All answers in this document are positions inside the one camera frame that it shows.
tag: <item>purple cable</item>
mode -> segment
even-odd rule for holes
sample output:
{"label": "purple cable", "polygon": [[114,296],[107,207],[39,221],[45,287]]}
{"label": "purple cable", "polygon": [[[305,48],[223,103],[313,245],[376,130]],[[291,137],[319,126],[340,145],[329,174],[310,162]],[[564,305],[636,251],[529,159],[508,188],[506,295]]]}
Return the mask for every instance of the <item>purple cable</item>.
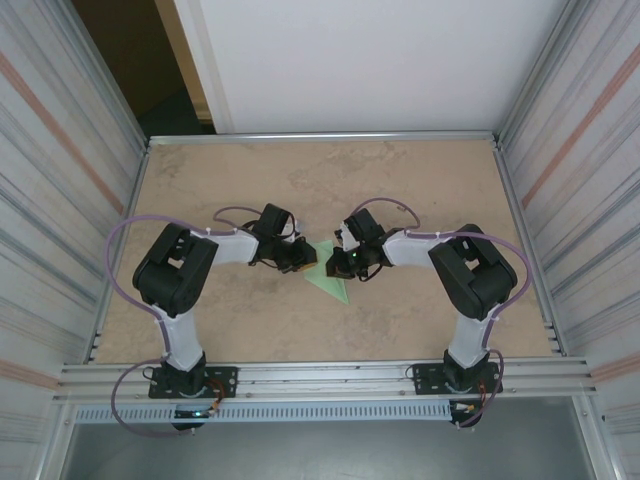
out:
{"label": "purple cable", "polygon": [[118,393],[118,387],[120,387],[120,384],[124,380],[124,377],[126,377],[131,372],[133,372],[136,368],[139,368],[142,365],[147,365],[147,364],[158,365],[162,362],[162,360],[163,360],[162,358],[145,360],[144,362],[138,362],[135,365],[127,368],[122,373],[122,375],[120,375],[118,380],[116,380],[116,383],[113,386],[113,390],[111,391],[111,413],[113,414],[113,417],[116,419],[116,422],[118,422],[121,427],[129,430],[131,433],[135,433],[136,435],[141,435],[143,437],[149,437],[149,438],[167,438],[167,437],[178,437],[180,435],[189,433],[189,430],[183,430],[181,432],[154,432],[153,430],[136,428],[132,425],[129,425],[127,422],[125,422],[120,416],[120,414],[118,413],[118,410],[116,409],[116,394]]}
{"label": "purple cable", "polygon": [[487,348],[487,343],[489,342],[489,336],[491,335],[491,330],[493,328],[493,324],[496,321],[496,318],[498,318],[498,315],[500,315],[500,313],[502,311],[504,311],[505,308],[509,307],[510,305],[513,305],[514,302],[516,302],[518,299],[520,299],[520,297],[522,297],[525,292],[527,291],[527,289],[531,286],[531,263],[529,262],[529,259],[527,258],[527,256],[522,253],[520,251],[520,249],[518,247],[516,247],[515,245],[513,245],[512,243],[507,242],[506,240],[502,240],[501,238],[498,237],[494,237],[493,235],[486,235],[484,233],[477,233],[477,232],[444,232],[444,233],[413,233],[413,232],[407,232],[407,237],[408,238],[423,238],[423,239],[427,239],[427,240],[435,240],[437,238],[455,238],[455,237],[471,237],[471,238],[480,238],[482,240],[489,240],[490,242],[493,243],[497,243],[498,245],[502,245],[505,248],[508,248],[509,250],[511,250],[513,253],[515,253],[520,260],[522,260],[522,262],[524,263],[524,266],[527,269],[527,278],[524,281],[524,285],[522,285],[522,288],[520,288],[520,290],[518,290],[518,292],[511,298],[509,298],[506,302],[504,302],[502,305],[500,305],[498,308],[496,308],[493,312],[493,314],[491,315],[491,318],[489,319],[489,325],[487,325],[487,329],[484,332],[484,337],[482,338],[482,346],[483,348]]}
{"label": "purple cable", "polygon": [[[150,313],[158,320],[158,325],[160,326],[160,331],[162,332],[162,340],[164,341],[164,349],[167,352],[167,355],[170,355],[171,345],[169,344],[169,334],[167,333],[167,328],[164,325],[164,322],[162,321],[162,317],[160,316],[160,314],[156,312],[154,309],[152,309],[150,306],[145,305],[142,302],[139,302],[138,300],[133,298],[131,295],[126,293],[122,289],[122,287],[118,285],[118,282],[116,281],[115,276],[113,275],[113,270],[111,268],[111,262],[110,262],[111,243],[113,242],[113,239],[115,238],[116,234],[127,225],[134,222],[139,222],[142,220],[159,220],[162,222],[175,223],[182,227],[188,228],[189,230],[193,230],[201,235],[206,235],[207,231],[202,228],[195,227],[187,222],[183,222],[182,220],[178,220],[173,217],[167,217],[165,215],[137,215],[134,217],[127,218],[121,221],[120,223],[118,223],[115,227],[113,227],[113,229],[109,232],[109,235],[107,235],[107,239],[105,240],[105,243],[104,243],[104,248],[102,249],[102,260],[104,262],[104,268],[105,268],[105,272],[107,273],[107,278],[109,279],[109,283],[111,283],[111,286],[118,293],[118,295],[124,298],[127,302],[129,302],[132,305],[135,305],[136,307],[140,308],[141,310],[144,310],[147,313]],[[211,233],[214,235],[233,235],[234,232],[233,230],[231,230],[228,232],[211,232]]]}
{"label": "purple cable", "polygon": [[406,203],[403,203],[400,200],[396,200],[394,198],[389,198],[389,197],[374,197],[374,198],[370,198],[369,200],[365,200],[364,202],[362,202],[360,205],[358,205],[356,208],[353,209],[353,212],[351,212],[351,215],[356,214],[357,212],[360,211],[362,207],[364,207],[365,205],[369,205],[370,203],[373,203],[373,202],[390,202],[398,205],[399,207],[402,207],[404,210],[409,212],[413,217],[413,219],[416,221],[415,225],[409,225],[408,227],[405,227],[405,228],[420,228],[420,217],[418,217],[416,212],[414,212],[413,209]]}
{"label": "purple cable", "polygon": [[242,207],[242,206],[239,206],[239,205],[231,205],[231,206],[228,206],[228,207],[221,208],[216,213],[214,213],[213,214],[213,220],[216,221],[216,222],[220,222],[220,223],[226,223],[227,225],[229,225],[229,226],[231,226],[233,228],[238,228],[238,225],[233,223],[231,220],[226,220],[224,218],[218,218],[218,215],[220,215],[222,212],[226,212],[228,210],[242,210],[242,211],[245,211],[245,212],[256,213],[258,215],[262,214],[262,212],[260,212],[259,210],[256,210],[255,208]]}
{"label": "purple cable", "polygon": [[480,415],[482,415],[487,410],[487,408],[489,408],[489,405],[491,405],[494,398],[496,398],[496,395],[498,394],[498,390],[500,390],[500,385],[502,385],[502,377],[504,376],[504,357],[502,356],[502,353],[500,352],[500,350],[496,350],[495,348],[492,348],[491,350],[489,350],[489,352],[495,353],[496,355],[498,355],[498,358],[500,361],[500,370],[498,373],[498,380],[496,381],[496,386],[493,387],[493,392],[491,392],[491,396],[487,399],[486,402],[484,402],[484,405],[480,407],[480,410],[478,410],[475,413],[475,415],[473,415],[471,418],[468,418],[464,422],[458,424],[458,427],[460,428],[466,427],[467,425],[473,423],[477,418],[480,417]]}

